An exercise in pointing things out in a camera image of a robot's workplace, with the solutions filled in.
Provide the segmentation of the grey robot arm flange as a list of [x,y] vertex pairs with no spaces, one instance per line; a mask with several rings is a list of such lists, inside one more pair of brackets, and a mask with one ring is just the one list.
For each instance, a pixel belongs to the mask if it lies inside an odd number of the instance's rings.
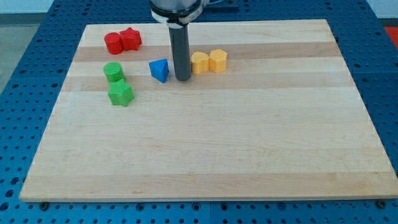
[[196,19],[209,0],[150,0],[152,17],[168,26],[185,26]]

